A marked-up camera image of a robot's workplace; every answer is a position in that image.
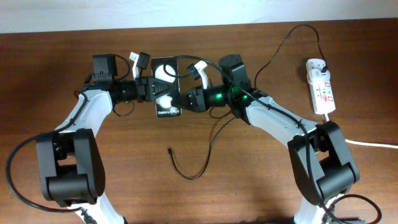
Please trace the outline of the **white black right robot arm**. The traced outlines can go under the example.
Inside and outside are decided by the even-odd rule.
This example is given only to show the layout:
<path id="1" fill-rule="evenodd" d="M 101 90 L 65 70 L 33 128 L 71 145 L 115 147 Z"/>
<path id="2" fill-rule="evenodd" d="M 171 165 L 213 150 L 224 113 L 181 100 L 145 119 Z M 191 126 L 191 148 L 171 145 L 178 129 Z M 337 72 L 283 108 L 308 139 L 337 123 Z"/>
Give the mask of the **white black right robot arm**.
<path id="1" fill-rule="evenodd" d="M 295 182 L 303 195 L 292 223 L 342 223 L 333 207 L 360 174 L 340 127 L 332 121 L 318 124 L 303 119 L 252 87 L 239 54 L 221 58 L 215 68 L 222 85 L 192 88 L 175 96 L 172 106 L 204 112 L 227 105 L 236 118 L 270 134 L 289 150 Z"/>

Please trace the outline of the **black Galaxy flip phone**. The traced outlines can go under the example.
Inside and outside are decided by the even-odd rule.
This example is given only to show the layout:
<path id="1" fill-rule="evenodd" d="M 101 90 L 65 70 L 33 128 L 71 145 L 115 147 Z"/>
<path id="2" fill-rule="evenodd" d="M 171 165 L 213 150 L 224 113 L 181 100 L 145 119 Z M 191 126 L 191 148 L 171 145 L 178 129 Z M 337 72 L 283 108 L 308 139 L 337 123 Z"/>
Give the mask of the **black Galaxy flip phone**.
<path id="1" fill-rule="evenodd" d="M 156 79 L 171 83 L 173 90 L 165 90 L 165 94 L 155 100 L 155 110 L 158 118 L 173 118 L 182 114 L 182 110 L 172 106 L 171 101 L 180 91 L 179 80 L 164 72 L 165 61 L 168 57 L 153 58 L 151 60 L 152 76 Z"/>

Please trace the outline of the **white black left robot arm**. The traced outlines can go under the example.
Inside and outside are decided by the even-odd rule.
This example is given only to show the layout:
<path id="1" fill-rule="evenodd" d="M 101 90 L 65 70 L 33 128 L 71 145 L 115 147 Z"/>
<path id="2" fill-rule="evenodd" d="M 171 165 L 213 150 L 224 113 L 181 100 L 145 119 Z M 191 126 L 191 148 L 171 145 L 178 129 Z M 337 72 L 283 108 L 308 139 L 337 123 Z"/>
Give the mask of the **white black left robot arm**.
<path id="1" fill-rule="evenodd" d="M 36 141 L 40 183 L 46 200 L 59 212 L 75 212 L 85 223 L 125 223 L 107 198 L 106 177 L 96 143 L 104 119 L 125 101 L 154 101 L 179 91 L 177 80 L 141 76 L 150 56 L 132 53 L 128 74 L 118 78 L 115 54 L 93 56 L 93 73 L 78 94 L 67 119 Z"/>

